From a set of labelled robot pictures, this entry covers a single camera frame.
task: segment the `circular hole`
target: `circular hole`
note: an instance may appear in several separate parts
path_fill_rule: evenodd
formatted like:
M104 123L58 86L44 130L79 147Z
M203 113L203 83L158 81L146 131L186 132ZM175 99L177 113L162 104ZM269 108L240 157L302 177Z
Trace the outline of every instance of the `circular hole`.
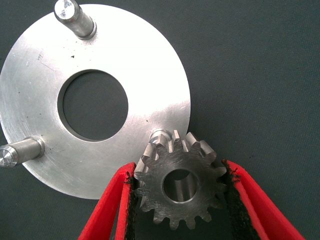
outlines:
M176 169L163 182L163 191L176 203L184 203L193 198L198 188L197 178L188 170Z
M59 114L78 138L101 141L115 135L128 114L128 99L121 84L98 70L72 76L60 91Z

